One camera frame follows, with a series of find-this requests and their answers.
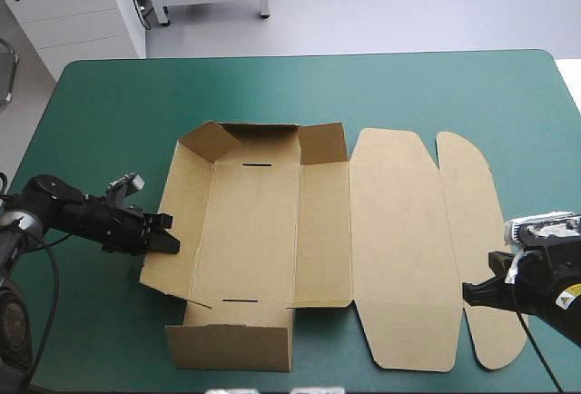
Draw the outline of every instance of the white desk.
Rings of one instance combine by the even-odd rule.
[[[54,79],[76,60],[145,58],[133,0],[5,0]]]

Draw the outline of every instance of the desk drawer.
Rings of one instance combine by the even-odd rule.
[[[56,80],[66,65],[73,61],[139,58],[129,35],[48,47],[39,49],[38,54]]]
[[[127,34],[119,10],[27,22],[22,24],[22,28],[36,49]]]
[[[20,24],[117,8],[115,0],[5,0]]]

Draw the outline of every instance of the cardboard panel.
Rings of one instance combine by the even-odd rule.
[[[488,253],[504,248],[504,220],[492,173],[482,153],[459,135],[439,133],[437,144],[458,275],[461,281],[480,283],[492,277]],[[484,367],[499,369],[517,357],[527,337],[513,313],[467,304],[465,311]]]
[[[350,304],[349,215],[348,164],[303,166],[295,307],[342,307]]]
[[[458,337],[459,309],[358,300],[357,311],[373,359],[383,369],[454,367],[458,342],[451,339]]]
[[[148,253],[143,262],[141,283],[187,299],[211,181],[212,164],[178,143],[163,190],[160,212],[173,216],[171,232],[181,242],[180,252],[175,255]]]
[[[189,302],[182,326],[166,328],[179,368],[291,369],[293,310],[284,305]]]
[[[291,370],[284,328],[168,326],[165,332],[179,369]]]
[[[241,145],[224,155],[219,163],[300,163],[297,126],[225,124],[224,129]]]
[[[214,165],[191,300],[292,302],[300,166]]]
[[[347,161],[345,133],[341,123],[299,128],[301,163],[305,165]]]
[[[198,126],[180,138],[179,143],[210,163],[240,145],[215,122],[206,122]]]
[[[438,169],[417,135],[361,132],[350,210],[353,292],[373,359],[383,368],[449,370],[460,285]]]

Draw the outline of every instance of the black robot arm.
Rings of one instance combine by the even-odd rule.
[[[581,216],[553,212],[507,223],[506,240],[520,253],[493,251],[495,276],[462,284],[464,300],[535,315],[581,347]]]
[[[58,273],[54,255],[43,242],[49,229],[78,235],[103,244],[108,252],[141,255],[149,251],[177,253],[180,242],[166,230],[172,227],[167,214],[150,214],[125,206],[125,198],[143,187],[135,173],[112,182],[105,196],[81,193],[60,179],[39,175],[28,181],[21,193],[4,194],[0,200],[0,394],[21,394],[27,390],[38,363],[58,296]],[[30,323],[23,296],[10,281],[20,257],[45,248],[55,273],[54,301],[41,346],[33,360]]]

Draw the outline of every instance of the gray floor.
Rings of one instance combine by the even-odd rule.
[[[171,9],[148,34],[152,57],[354,54],[540,48],[581,58],[581,0],[271,0]],[[54,82],[0,2],[0,36],[21,56],[14,101],[0,113],[0,171],[15,173]],[[559,62],[581,94],[581,62]]]

